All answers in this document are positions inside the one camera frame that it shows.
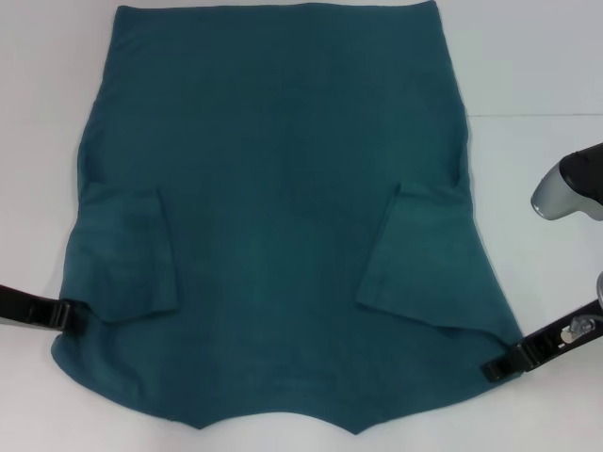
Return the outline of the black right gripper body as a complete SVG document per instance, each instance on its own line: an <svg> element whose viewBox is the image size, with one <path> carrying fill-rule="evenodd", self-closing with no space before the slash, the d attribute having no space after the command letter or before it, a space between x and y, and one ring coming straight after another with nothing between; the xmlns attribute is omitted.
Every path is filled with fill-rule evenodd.
<svg viewBox="0 0 603 452"><path fill-rule="evenodd" d="M517 346L519 372L534 370L601 337L602 305L595 300L526 336Z"/></svg>

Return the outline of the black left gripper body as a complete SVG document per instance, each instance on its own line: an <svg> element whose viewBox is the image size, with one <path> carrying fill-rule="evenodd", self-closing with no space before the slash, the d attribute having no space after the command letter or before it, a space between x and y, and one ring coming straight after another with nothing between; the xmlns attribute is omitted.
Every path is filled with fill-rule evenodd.
<svg viewBox="0 0 603 452"><path fill-rule="evenodd" d="M1 285L1 323L43 329L62 329L65 304Z"/></svg>

